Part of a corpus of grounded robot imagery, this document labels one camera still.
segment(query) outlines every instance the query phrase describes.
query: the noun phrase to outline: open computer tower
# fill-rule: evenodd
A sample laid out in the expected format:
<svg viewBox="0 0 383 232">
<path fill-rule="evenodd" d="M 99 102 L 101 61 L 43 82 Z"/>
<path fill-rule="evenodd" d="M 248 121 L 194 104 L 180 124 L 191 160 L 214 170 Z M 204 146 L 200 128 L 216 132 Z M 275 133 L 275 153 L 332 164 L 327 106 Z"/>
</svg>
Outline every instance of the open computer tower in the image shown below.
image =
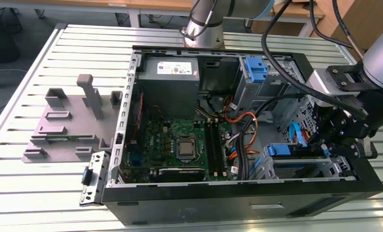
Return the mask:
<svg viewBox="0 0 383 232">
<path fill-rule="evenodd" d="M 306 56 L 274 56 L 304 83 Z M 290 125 L 307 141 L 310 97 L 280 100 L 258 117 L 250 177 L 239 180 L 231 155 L 242 124 L 226 114 L 298 92 L 262 52 L 135 46 L 125 81 L 112 149 L 92 156 L 80 199 L 105 205 L 125 225 L 314 216 L 383 191 L 366 159 L 303 153 Z"/>
</svg>

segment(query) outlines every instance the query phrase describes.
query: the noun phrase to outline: port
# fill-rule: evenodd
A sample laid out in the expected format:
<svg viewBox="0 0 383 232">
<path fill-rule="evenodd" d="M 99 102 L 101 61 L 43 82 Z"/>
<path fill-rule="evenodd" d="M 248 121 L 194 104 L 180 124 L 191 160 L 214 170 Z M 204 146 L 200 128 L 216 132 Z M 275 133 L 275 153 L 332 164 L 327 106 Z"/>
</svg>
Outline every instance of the port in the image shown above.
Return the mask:
<svg viewBox="0 0 383 232">
<path fill-rule="evenodd" d="M 123 134 L 117 133 L 116 134 L 116 140 L 115 140 L 115 144 L 121 144 L 123 143 Z"/>
</svg>

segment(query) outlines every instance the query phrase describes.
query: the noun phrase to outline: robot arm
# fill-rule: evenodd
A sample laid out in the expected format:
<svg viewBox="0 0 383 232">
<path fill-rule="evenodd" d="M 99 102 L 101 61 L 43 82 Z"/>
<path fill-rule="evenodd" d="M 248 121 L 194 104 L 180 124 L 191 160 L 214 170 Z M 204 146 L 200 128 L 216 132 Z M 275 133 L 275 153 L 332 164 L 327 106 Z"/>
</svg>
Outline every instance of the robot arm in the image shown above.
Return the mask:
<svg viewBox="0 0 383 232">
<path fill-rule="evenodd" d="M 195 0 L 191 19 L 182 30 L 190 47 L 223 46 L 223 17 L 258 18 L 271 11 L 274 0 Z"/>
<path fill-rule="evenodd" d="M 349 112 L 322 101 L 316 103 L 316 128 L 310 144 L 322 144 L 345 156 L 377 158 L 369 138 L 383 126 L 383 34 L 357 65 L 316 69 L 307 85 L 355 108 L 367 117 L 359 120 Z"/>
</svg>

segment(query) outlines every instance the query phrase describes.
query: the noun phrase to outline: aluminum workbench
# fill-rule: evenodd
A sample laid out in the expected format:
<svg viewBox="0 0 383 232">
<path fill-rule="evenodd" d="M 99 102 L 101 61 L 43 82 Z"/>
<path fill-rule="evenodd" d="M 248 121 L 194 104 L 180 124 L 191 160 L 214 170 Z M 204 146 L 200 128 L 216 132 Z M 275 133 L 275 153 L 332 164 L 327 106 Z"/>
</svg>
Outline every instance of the aluminum workbench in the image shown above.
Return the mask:
<svg viewBox="0 0 383 232">
<path fill-rule="evenodd" d="M 260 35 L 224 33 L 227 49 L 260 49 Z M 124 227 L 105 207 L 79 207 L 87 163 L 21 162 L 44 111 L 48 88 L 83 94 L 76 77 L 91 73 L 100 94 L 125 86 L 132 45 L 182 46 L 176 30 L 68 25 L 56 29 L 0 115 L 1 231 L 383 231 L 383 193 L 346 203 L 315 217 Z M 314 68 L 351 64 L 350 54 L 316 38 L 270 36 L 272 51 L 304 53 Z M 371 160 L 383 181 L 383 127 Z"/>
</svg>

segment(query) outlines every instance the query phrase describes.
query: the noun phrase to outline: cpu socket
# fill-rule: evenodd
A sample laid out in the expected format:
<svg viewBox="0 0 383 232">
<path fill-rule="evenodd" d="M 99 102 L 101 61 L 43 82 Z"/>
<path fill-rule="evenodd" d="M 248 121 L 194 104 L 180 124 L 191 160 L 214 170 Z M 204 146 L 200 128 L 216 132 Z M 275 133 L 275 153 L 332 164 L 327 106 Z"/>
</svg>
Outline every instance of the cpu socket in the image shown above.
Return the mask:
<svg viewBox="0 0 383 232">
<path fill-rule="evenodd" d="M 179 136 L 176 138 L 178 159 L 188 163 L 196 159 L 196 139 L 194 136 Z"/>
</svg>

